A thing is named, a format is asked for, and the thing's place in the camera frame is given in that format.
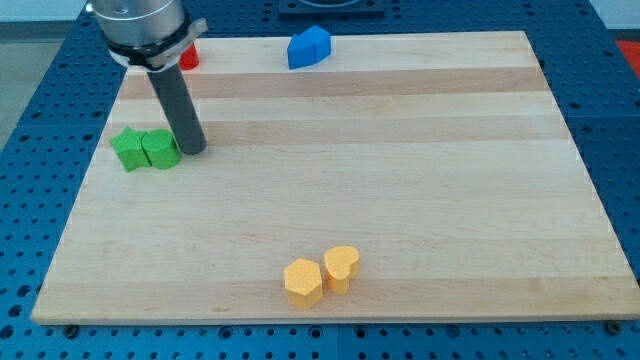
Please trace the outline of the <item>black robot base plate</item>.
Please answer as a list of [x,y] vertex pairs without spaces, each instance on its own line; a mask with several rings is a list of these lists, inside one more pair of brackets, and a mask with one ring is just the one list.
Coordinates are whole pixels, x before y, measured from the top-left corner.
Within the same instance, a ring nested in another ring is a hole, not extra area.
[[385,0],[277,0],[280,17],[383,15]]

